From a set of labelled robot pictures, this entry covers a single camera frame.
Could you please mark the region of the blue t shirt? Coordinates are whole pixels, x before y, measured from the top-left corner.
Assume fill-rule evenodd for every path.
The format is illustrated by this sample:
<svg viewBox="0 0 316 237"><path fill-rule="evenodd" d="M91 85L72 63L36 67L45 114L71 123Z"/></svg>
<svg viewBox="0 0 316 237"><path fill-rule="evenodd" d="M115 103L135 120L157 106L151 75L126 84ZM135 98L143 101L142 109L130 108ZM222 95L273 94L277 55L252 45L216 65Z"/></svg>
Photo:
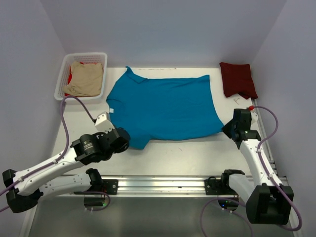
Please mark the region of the blue t shirt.
<svg viewBox="0 0 316 237"><path fill-rule="evenodd" d="M224 126L213 103L210 76L148 79L130 67L106 99L111 122L142 150L150 140L182 141L221 132Z"/></svg>

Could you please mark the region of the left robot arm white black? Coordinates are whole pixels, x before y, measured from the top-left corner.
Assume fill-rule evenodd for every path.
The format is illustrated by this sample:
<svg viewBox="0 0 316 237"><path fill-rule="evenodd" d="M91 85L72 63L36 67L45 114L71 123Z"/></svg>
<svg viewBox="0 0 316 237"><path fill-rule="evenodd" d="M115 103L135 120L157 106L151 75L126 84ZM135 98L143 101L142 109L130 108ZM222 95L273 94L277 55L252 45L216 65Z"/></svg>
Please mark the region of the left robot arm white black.
<svg viewBox="0 0 316 237"><path fill-rule="evenodd" d="M109 160L129 147L130 135L123 128L110 132L84 134L60 154L23 171L3 172L8 209L21 213L35 207L40 200L66 193L96 195L109 199L106 184L97 169L65 177L64 173L91 163Z"/></svg>

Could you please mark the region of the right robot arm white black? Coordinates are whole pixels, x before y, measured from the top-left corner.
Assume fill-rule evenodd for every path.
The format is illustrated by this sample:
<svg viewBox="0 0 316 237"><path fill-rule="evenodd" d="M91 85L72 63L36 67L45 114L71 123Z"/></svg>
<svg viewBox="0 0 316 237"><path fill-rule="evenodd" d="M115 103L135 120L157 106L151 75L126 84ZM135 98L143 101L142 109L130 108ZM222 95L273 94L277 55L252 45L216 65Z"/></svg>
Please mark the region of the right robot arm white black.
<svg viewBox="0 0 316 237"><path fill-rule="evenodd" d="M262 148L259 132L251 129L250 109L234 109L233 118L222 128L244 156L253 181L241 170L227 169L221 175L222 192L235 191L245 202L252 224L286 225L294 192L278 178Z"/></svg>

